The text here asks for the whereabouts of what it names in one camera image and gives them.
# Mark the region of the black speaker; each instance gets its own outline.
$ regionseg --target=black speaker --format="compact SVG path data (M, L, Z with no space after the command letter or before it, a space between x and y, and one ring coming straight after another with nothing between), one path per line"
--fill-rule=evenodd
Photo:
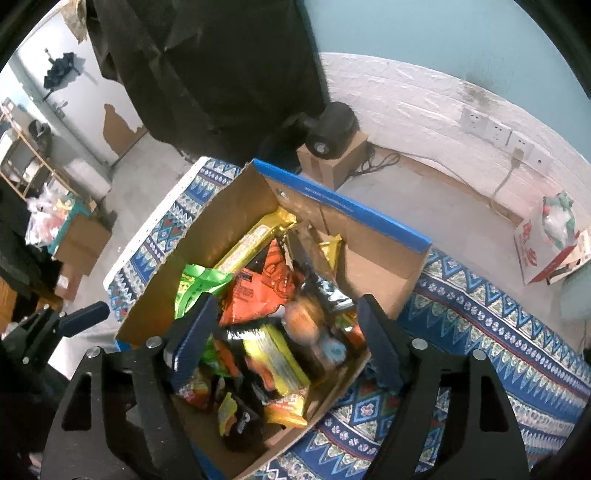
M306 147L318 158L339 158L359 129L357 119L349 105L330 103L306 137Z

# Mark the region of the power outlet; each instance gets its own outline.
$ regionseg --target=power outlet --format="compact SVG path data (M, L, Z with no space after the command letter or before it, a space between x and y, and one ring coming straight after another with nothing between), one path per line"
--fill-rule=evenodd
M505 148L507 142L509 141L510 134L511 128L503 125L494 118L489 118L482 138L487 142L492 143L496 147Z
M516 148L519 148L523 152L523 161L526 161L529 158L531 151L534 149L534 143L525 135L512 131L505 150L513 155Z
M524 159L524 163L533 168L536 172L541 173L544 177L550 174L552 164L554 163L554 157L550 155L545 148L534 144L531 150L530 156Z
M487 115L478 112L477 110L473 110L468 106L464 106L462 110L462 118L460 120L460 126L464 132L482 138L487 123Z

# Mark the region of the blue box edge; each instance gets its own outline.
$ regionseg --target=blue box edge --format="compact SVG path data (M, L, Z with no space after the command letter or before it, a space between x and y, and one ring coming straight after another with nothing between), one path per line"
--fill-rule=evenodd
M366 207L361 203L343 197L322 185L294 175L287 170L283 170L257 158L252 162L259 173L265 177L278 181L311 199L331 206L417 253L425 253L433 244L433 241L429 237L416 232L409 226Z

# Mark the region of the cable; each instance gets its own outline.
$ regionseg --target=cable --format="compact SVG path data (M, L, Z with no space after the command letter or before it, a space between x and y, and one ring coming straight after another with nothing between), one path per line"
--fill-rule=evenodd
M400 156L404 155L406 157L416 157L416 158L422 158L423 160L430 160L432 162L435 162L438 165L441 165L443 168L445 168L447 171L451 172L455 177L457 177L464 185L469 187L471 190L476 192L478 195L482 196L482 193L479 192L476 188L474 188L470 183L468 183L459 173L455 172L453 169L451 169L450 167L448 167L447 165L445 165L443 162L441 162L440 160L438 160L436 158L425 157L424 155L417 155L415 153L396 151L396 152L392 152L392 153L386 155L378 165L373 165L372 160L375 156L375 148L372 144L368 143L368 149L370 150L370 152L368 154L368 159L361 165L361 168L358 171L352 172L351 177L358 177L358 176L364 175L366 173L374 173L376 171L383 170L386 167L394 166L398 162L400 162ZM396 157L396 161L391 162L391 163L386 163L386 160L390 157ZM509 169L509 172L507 172L507 175L505 176L505 178L503 180L501 180L501 182L499 183L499 185L497 186L495 191L492 193L492 195L490 197L488 197L489 206L492 209L492 211L495 212L497 215L503 217L505 220L510 221L511 223L513 223L513 221L509 217L507 217L506 215L503 215L501 212L499 212L496 209L496 207L494 206L494 199L496 197L496 194L499 193L499 191L508 182L508 180L511 177L511 175L513 174L513 172L519 167L519 165L521 165L522 159L523 159L523 152L519 148L516 148L515 151L513 152L513 154L511 155L511 168Z
M365 175L366 173L375 173L377 171L385 169L386 167L393 167L400 161L400 153L392 152L386 155L377 165L374 165L373 160L375 157L375 147L372 144L368 143L368 150L368 159L361 164L359 170L351 172L351 177L359 177L361 175ZM391 157L396 158L396 160L392 162L387 162L387 160Z
M495 191L492 192L491 198L488 202L488 205L489 205L489 207L491 207L491 210L493 212L495 212L497 215L502 216L503 218L506 218L505 215L503 215L501 212L499 212L499 210L497 210L495 207L495 197L496 197L496 194L499 193L499 190L501 190L505 186L505 183L507 183L509 181L509 178L511 178L511 175L513 175L513 172L515 171L515 169L519 168L519 165L521 165L522 161L523 161L523 150L516 148L515 150L513 150L513 153L511 154L511 168L507 172L507 175L505 176L505 178L502 179L501 183L499 183L497 188L495 188Z

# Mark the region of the floor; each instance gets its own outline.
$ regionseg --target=floor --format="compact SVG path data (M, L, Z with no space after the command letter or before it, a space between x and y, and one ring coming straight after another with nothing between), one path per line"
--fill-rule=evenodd
M378 150L376 159L384 154ZM92 275L83 279L68 311L106 301L102 286L105 275L134 233L189 168L190 164L174 148L150 135L145 135L119 162L113 172L113 189L104 200L105 209L117 215L113 236ZM339 193L430 236L436 247L488 278L562 335L570 346L579 349L583 324L560 320L561 284L523 285L512 237L515 225L493 212L484 199L466 186L403 158L380 172L350 178ZM78 338L63 340L50 363L71 377L88 347L112 346L117 327L111 317Z

